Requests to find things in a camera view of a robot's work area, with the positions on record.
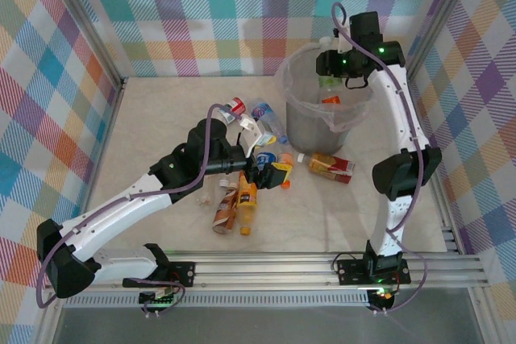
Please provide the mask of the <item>orange juice bottle black label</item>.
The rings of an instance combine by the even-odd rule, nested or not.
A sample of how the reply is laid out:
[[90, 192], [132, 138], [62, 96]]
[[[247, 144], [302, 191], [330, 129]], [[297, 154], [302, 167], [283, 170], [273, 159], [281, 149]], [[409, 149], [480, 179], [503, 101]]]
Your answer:
[[236, 215], [239, 222], [239, 233], [249, 236], [257, 208], [257, 187], [248, 182], [244, 172], [239, 173], [239, 191], [236, 202]]

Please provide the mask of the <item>yellow red drink carton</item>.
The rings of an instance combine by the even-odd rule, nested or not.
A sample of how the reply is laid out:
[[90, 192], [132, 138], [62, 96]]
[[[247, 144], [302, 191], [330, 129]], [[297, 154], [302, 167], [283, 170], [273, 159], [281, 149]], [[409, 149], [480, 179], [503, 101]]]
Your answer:
[[299, 153], [297, 162], [306, 165], [313, 174], [342, 184], [350, 183], [355, 167], [355, 164], [349, 160], [319, 152]]

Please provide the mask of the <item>brown coffee drink bottle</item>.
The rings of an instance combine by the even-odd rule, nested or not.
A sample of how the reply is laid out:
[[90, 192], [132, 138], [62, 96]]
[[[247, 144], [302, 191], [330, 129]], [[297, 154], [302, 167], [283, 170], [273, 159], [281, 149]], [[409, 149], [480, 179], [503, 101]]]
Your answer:
[[212, 230], [217, 234], [228, 234], [233, 230], [236, 216], [236, 200], [238, 196], [238, 185], [230, 183], [218, 204], [212, 222]]

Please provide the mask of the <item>blue label water bottle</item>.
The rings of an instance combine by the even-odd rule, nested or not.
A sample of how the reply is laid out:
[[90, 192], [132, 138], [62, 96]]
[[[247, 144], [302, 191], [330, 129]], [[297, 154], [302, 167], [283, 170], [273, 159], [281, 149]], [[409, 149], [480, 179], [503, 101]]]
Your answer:
[[280, 144], [289, 143], [285, 128], [282, 125], [281, 120], [266, 101], [261, 98], [252, 100], [251, 116], [256, 121], [266, 123]]

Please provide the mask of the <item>grey round waste bin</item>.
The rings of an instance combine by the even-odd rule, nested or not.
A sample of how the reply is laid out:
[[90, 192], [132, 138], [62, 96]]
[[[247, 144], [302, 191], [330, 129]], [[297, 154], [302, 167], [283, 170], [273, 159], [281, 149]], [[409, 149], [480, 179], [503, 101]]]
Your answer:
[[321, 152], [325, 154], [336, 153], [343, 146], [349, 131], [354, 127], [335, 133], [318, 123], [303, 121], [289, 129], [287, 127], [287, 111], [285, 125], [287, 137], [295, 150], [303, 153]]

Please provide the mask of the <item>clear plastic bin liner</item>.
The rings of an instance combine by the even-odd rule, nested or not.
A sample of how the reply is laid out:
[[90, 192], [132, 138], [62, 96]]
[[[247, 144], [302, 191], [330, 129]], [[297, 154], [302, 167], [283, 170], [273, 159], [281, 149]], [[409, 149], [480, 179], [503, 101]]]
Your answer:
[[275, 78], [286, 103], [287, 127], [303, 121], [318, 123], [332, 132], [346, 131], [367, 116], [373, 102], [370, 88], [359, 89], [350, 84], [339, 95], [340, 104], [322, 104], [316, 60], [322, 53], [318, 43], [308, 43], [283, 60]]

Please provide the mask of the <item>grey metal panel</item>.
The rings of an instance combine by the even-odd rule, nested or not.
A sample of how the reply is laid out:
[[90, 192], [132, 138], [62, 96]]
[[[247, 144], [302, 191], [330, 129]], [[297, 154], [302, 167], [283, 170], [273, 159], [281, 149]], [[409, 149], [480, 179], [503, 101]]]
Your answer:
[[464, 320], [374, 317], [362, 309], [66, 309], [52, 344], [485, 344]]

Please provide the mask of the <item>green-lit controller board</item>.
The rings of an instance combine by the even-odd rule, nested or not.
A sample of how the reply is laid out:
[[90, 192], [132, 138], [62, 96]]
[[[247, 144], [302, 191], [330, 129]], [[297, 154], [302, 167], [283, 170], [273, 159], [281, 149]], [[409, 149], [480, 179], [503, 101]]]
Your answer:
[[150, 305], [170, 305], [176, 292], [171, 288], [150, 288], [139, 293], [138, 302]]
[[388, 304], [392, 298], [393, 294], [390, 290], [385, 290], [384, 288], [368, 290], [369, 304], [375, 305], [378, 308], [383, 308], [383, 306]]

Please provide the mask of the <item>wide aluminium base rail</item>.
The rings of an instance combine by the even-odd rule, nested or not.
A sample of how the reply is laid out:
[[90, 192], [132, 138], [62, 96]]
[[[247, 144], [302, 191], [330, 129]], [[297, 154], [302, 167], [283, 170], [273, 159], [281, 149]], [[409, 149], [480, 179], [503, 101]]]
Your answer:
[[386, 286], [340, 285], [336, 259], [358, 259], [331, 253], [184, 253], [166, 255], [155, 246], [133, 251], [101, 249], [81, 261], [65, 249], [59, 250], [38, 275], [39, 286], [52, 287], [59, 298], [69, 298], [92, 286], [157, 288], [168, 282], [159, 280], [164, 265], [172, 261], [196, 263], [193, 289], [201, 290], [322, 290], [349, 288], [468, 288], [487, 285], [487, 275], [479, 258], [448, 253], [422, 258], [406, 256], [410, 284]]

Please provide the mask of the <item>aluminium frame post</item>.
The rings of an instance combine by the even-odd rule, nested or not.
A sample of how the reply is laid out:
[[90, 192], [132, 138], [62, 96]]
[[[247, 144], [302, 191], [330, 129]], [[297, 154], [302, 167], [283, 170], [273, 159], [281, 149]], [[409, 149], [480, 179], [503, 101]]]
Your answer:
[[413, 80], [424, 64], [444, 24], [459, 0], [431, 0], [421, 19], [407, 56], [407, 76]]
[[124, 78], [121, 77], [119, 71], [114, 65], [105, 45], [101, 41], [100, 35], [97, 33], [91, 18], [86, 12], [81, 0], [63, 0], [68, 7], [69, 13], [75, 20], [78, 28], [84, 34], [85, 39], [89, 43], [93, 53], [97, 56], [100, 65], [106, 71], [107, 77], [115, 85], [119, 91], [123, 88]]

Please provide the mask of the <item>aluminium frame rail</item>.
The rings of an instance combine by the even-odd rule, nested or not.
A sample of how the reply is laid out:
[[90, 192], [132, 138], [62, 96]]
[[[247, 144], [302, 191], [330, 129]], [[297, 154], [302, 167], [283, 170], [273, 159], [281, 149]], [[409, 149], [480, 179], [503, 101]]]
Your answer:
[[412, 251], [422, 254], [447, 252], [464, 255], [464, 244], [441, 179], [442, 170], [443, 162], [421, 188], [406, 223], [403, 243]]
[[98, 182], [98, 178], [101, 173], [102, 163], [105, 159], [106, 149], [108, 148], [108, 144], [110, 142], [110, 137], [112, 135], [112, 131], [116, 123], [116, 119], [119, 113], [119, 109], [122, 103], [123, 95], [125, 93], [128, 81], [128, 77], [122, 77], [119, 79], [118, 88], [114, 92], [112, 104], [110, 106], [110, 109], [107, 111], [108, 115], [106, 116], [101, 142], [96, 148], [94, 148], [95, 160], [93, 169], [91, 170], [91, 173], [89, 175], [89, 181], [86, 184], [86, 186], [79, 192], [79, 203], [75, 210], [72, 212], [72, 218], [76, 218], [80, 214], [85, 212], [88, 209], [88, 206], [91, 202], [94, 190]]

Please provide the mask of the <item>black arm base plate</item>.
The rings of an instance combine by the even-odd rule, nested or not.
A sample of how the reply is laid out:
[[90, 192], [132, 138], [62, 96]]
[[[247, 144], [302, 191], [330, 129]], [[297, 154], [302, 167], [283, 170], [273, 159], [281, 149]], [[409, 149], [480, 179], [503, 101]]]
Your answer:
[[159, 274], [159, 280], [178, 282], [186, 288], [194, 285], [196, 263], [192, 261], [172, 261], [164, 265]]
[[399, 267], [381, 269], [371, 274], [362, 259], [340, 259], [336, 262], [340, 285], [397, 285], [410, 284], [407, 261], [401, 260]]

